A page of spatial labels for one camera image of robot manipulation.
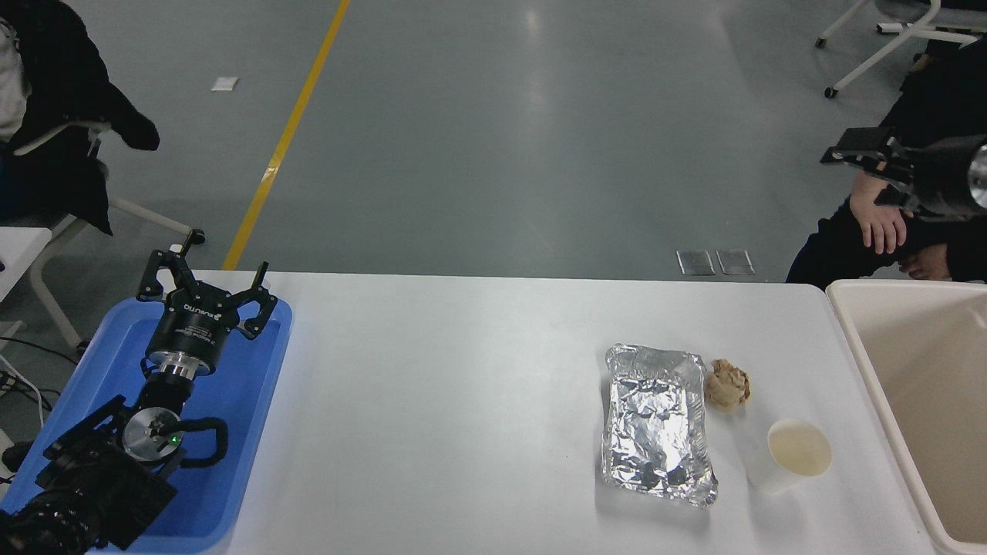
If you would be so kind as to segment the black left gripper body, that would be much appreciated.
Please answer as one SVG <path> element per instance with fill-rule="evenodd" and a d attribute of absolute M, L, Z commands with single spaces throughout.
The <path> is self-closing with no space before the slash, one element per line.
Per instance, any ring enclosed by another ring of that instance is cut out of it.
<path fill-rule="evenodd" d="M 201 285 L 197 292 L 177 288 L 163 299 L 163 314 L 146 348 L 145 358 L 165 365 L 169 356 L 195 359 L 197 375 L 215 372 L 224 345 L 239 323 L 232 294 L 225 289 Z"/>

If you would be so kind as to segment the person's hand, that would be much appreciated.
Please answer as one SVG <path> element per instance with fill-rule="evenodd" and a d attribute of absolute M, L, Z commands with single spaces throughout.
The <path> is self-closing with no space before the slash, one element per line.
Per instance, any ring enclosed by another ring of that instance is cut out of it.
<path fill-rule="evenodd" d="M 951 281 L 948 267 L 948 244 L 927 246 L 913 255 L 903 257 L 898 270 L 918 281 Z"/>
<path fill-rule="evenodd" d="M 861 229 L 861 241 L 878 255 L 891 255 L 902 247 L 907 239 L 906 219 L 913 217 L 909 211 L 892 205 L 878 205 L 879 194 L 889 186 L 864 172 L 854 176 L 848 204 L 854 220 Z"/>

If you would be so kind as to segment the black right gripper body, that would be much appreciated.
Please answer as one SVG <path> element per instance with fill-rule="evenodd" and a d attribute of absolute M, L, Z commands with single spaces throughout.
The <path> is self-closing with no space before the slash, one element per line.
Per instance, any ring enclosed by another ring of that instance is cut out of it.
<path fill-rule="evenodd" d="M 973 217 L 968 172 L 974 154 L 972 137 L 948 137 L 910 149 L 910 211 L 934 217 Z"/>

